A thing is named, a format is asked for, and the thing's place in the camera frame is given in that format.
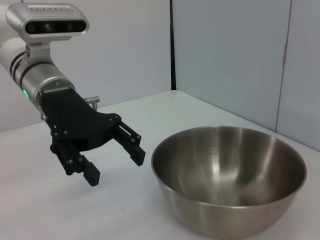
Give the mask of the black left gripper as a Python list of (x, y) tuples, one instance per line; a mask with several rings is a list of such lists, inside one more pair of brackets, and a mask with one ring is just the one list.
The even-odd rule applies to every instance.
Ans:
[(71, 88), (45, 92), (40, 103), (53, 137), (50, 150), (66, 175), (83, 173), (90, 186), (97, 186), (101, 173), (80, 152), (99, 148), (111, 139), (123, 147), (138, 167), (143, 165), (146, 152), (140, 147), (142, 137), (119, 115), (93, 110)]

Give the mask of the stainless steel bowl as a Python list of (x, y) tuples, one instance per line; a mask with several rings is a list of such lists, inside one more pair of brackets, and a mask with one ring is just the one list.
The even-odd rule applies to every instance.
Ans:
[(203, 126), (163, 140), (152, 171), (169, 211), (215, 239), (245, 239), (278, 222), (307, 178), (302, 156), (270, 134)]

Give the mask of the silver metal connector stub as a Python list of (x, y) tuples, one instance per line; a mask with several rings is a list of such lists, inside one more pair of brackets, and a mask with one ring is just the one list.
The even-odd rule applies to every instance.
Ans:
[(100, 97), (99, 97), (99, 96), (88, 97), (88, 98), (84, 98), (84, 101), (85, 101), (88, 105), (92, 105), (92, 109), (93, 109), (94, 111), (97, 111), (97, 109), (98, 109), (98, 103), (100, 102)]

